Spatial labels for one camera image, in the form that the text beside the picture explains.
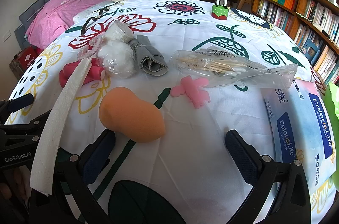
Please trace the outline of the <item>pink lace scrunchie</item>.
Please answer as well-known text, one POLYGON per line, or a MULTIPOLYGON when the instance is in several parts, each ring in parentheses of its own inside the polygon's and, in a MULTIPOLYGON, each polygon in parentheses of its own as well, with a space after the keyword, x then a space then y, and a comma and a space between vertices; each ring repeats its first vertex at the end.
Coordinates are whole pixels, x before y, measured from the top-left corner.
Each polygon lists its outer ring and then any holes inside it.
POLYGON ((83 47, 78 53, 78 60, 82 60, 84 58, 92 58, 96 55, 96 53, 101 48, 105 38, 101 36, 96 36, 92 40, 89 41, 88 46, 83 47))

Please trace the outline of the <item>green leaf-shaped bowl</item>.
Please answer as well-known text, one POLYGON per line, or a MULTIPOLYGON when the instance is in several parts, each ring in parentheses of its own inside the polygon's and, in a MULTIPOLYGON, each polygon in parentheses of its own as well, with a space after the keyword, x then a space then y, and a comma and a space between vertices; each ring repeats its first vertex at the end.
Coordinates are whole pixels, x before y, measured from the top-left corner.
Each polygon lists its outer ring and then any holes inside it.
POLYGON ((324 104, 330 118, 335 144, 336 171, 332 174, 332 180, 338 191, 338 86, 329 83, 325 92, 324 104))

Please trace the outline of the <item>pink butterfly sponge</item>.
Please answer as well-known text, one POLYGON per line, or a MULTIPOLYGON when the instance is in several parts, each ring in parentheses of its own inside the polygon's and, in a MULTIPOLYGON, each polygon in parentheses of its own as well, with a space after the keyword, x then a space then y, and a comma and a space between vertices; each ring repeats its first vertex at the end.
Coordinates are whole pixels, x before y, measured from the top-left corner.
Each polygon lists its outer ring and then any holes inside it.
POLYGON ((196 109, 199 109, 204 106, 205 102, 210 103, 209 93, 202 89, 203 87, 208 86, 208 83, 209 81, 207 78, 192 79, 192 77, 186 76, 181 79, 180 85, 177 85, 170 90, 170 95, 172 97, 186 95, 193 106, 196 109))

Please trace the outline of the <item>bag of cotton swabs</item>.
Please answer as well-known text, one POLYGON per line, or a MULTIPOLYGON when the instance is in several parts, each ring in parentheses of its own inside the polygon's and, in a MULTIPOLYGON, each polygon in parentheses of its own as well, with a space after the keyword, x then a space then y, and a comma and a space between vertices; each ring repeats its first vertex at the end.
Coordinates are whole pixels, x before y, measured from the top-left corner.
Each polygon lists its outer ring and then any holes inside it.
POLYGON ((177 50, 171 64, 183 74, 206 78, 208 87, 237 85, 286 90, 298 70, 295 63, 267 67, 215 46, 196 51, 177 50))

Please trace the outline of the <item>wooden bookshelf with books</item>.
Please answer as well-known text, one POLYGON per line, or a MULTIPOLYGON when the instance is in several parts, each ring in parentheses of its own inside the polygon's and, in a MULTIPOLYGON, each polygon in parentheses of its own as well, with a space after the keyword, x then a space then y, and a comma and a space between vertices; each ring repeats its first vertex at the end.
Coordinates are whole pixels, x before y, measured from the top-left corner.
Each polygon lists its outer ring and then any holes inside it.
POLYGON ((292 39, 311 64, 321 93, 338 83, 338 7, 328 0, 254 0, 252 13, 292 39))

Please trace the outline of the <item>grey bed headboard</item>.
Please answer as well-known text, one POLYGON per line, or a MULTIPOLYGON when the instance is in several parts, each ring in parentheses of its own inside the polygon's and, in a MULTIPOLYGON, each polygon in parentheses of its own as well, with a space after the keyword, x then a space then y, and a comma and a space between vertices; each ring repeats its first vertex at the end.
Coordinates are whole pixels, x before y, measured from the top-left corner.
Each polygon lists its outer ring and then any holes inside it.
POLYGON ((27 40, 26 31, 28 30, 33 20, 36 18, 37 14, 49 1, 50 0, 37 0, 35 3, 31 4, 31 6, 27 8, 27 10, 25 10, 25 12, 18 17, 21 24, 19 25, 19 27, 15 29, 14 33, 21 50, 24 50, 25 48, 31 46, 27 40))

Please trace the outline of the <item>wooden desk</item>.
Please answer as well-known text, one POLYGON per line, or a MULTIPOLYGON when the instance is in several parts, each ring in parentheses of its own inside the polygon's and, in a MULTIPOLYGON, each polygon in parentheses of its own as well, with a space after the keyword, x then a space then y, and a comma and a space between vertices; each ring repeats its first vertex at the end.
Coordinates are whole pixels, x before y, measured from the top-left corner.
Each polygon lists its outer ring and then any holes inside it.
POLYGON ((233 5, 234 3, 237 4, 237 9, 239 10, 252 10, 254 0, 230 0, 230 4, 233 5))

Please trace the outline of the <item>blue tissue pack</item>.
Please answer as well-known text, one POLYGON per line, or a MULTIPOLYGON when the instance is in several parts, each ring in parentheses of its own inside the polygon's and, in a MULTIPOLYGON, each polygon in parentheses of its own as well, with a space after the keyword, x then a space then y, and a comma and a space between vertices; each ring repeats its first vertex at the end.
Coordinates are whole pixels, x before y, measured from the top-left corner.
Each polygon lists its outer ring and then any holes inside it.
POLYGON ((336 146, 328 112, 316 83, 294 79, 290 88, 262 89, 274 138, 276 160, 302 163, 313 221, 320 221, 334 199, 332 174, 336 146))

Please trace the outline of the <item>floral white tablecloth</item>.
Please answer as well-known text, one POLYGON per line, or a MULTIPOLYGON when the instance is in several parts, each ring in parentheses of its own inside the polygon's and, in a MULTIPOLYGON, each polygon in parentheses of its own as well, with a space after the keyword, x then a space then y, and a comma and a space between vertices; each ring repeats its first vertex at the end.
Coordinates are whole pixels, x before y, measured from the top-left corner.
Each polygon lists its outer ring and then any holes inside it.
MULTIPOLYGON (((307 59, 296 50, 280 28, 256 16, 231 10, 227 20, 211 17, 211 4, 196 0, 130 0, 115 5, 85 33, 79 25, 61 34, 31 62, 11 93, 31 93, 35 103, 13 113, 11 124, 25 123, 52 108, 61 92, 58 75, 73 62, 90 38, 119 20, 136 35, 145 35, 169 60, 177 50, 216 45, 255 62, 276 66, 300 62, 298 76, 309 78, 307 59)), ((105 78, 84 85, 77 94, 61 146, 81 152, 103 131, 98 110, 103 97, 124 86, 138 97, 153 102, 166 87, 179 82, 173 67, 160 77, 143 72, 128 79, 105 78)), ((211 103, 194 109, 186 97, 167 98, 162 113, 167 133, 162 140, 137 144, 118 170, 114 181, 134 180, 150 186, 167 198, 188 223, 225 223, 250 190, 226 152, 222 135, 237 130, 259 152, 273 154, 274 142, 264 99, 254 87, 227 86, 210 89, 211 103)))

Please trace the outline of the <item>red cardboard box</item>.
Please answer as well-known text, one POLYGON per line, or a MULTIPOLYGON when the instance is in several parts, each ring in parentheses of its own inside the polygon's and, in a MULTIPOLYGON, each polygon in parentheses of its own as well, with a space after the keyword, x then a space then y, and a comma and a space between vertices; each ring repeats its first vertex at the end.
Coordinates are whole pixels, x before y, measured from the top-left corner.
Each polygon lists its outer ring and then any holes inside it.
POLYGON ((32 46, 24 48, 18 52, 9 64, 9 68, 17 80, 20 80, 24 72, 34 62, 34 60, 41 54, 43 50, 34 48, 32 46))

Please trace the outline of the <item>bag of cotton balls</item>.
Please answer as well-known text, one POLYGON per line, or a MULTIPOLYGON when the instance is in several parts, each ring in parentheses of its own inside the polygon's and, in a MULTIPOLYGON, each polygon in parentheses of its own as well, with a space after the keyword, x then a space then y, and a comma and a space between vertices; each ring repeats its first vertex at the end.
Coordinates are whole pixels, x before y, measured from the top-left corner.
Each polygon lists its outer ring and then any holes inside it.
POLYGON ((135 73, 134 51, 126 42, 107 42, 97 57, 110 77, 126 79, 135 73))

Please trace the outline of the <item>white paper towel strip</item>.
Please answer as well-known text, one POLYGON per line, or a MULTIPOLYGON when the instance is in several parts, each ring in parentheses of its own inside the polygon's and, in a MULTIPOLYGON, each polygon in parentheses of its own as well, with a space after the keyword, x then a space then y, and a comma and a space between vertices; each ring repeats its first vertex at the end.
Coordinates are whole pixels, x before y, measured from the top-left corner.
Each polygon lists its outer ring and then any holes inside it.
MULTIPOLYGON (((83 67, 86 75, 90 64, 90 59, 82 59, 78 68, 83 67)), ((73 73, 57 98, 39 139, 32 164, 30 187, 44 195, 52 195, 53 173, 61 136, 82 83, 83 79, 77 80, 73 73)))

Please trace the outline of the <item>pink foam hair roller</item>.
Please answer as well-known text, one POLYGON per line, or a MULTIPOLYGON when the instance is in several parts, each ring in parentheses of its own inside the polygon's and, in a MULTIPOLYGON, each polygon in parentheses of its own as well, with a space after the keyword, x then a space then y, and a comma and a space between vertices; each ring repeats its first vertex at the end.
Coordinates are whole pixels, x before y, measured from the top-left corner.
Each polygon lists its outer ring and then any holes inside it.
POLYGON ((65 87, 73 73, 75 73, 77 80, 83 79, 83 85, 92 81, 100 81, 105 77, 105 69, 102 67, 98 59, 91 58, 91 64, 86 75, 83 67, 78 68, 80 62, 81 61, 79 60, 77 62, 68 63, 59 72, 59 84, 61 88, 65 87))

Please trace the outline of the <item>orange makeup sponge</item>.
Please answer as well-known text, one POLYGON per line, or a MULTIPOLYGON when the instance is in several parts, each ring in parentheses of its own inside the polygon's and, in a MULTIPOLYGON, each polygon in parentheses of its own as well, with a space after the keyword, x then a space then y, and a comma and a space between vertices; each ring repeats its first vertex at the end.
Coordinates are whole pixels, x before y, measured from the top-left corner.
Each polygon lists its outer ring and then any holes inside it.
POLYGON ((113 88, 104 96, 99 119, 105 128, 138 143, 152 142, 165 135, 161 111, 126 87, 113 88))

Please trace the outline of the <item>pink bed quilt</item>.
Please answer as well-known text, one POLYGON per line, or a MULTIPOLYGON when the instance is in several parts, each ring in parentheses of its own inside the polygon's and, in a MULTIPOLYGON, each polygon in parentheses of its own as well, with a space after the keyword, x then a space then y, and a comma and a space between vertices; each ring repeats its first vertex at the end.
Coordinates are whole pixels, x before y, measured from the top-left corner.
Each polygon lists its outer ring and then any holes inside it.
POLYGON ((50 0, 33 18, 25 36, 31 45, 43 50, 73 26, 74 16, 104 1, 108 0, 50 0))

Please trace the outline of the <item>grey cloth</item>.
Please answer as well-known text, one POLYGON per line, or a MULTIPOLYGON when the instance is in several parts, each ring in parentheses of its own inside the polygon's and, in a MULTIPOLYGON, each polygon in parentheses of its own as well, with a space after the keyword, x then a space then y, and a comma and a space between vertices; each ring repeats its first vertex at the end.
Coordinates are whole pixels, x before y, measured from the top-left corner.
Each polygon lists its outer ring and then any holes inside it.
POLYGON ((164 56, 151 44, 147 36, 137 35, 129 42, 135 52, 138 68, 151 76, 160 77, 168 72, 164 56))

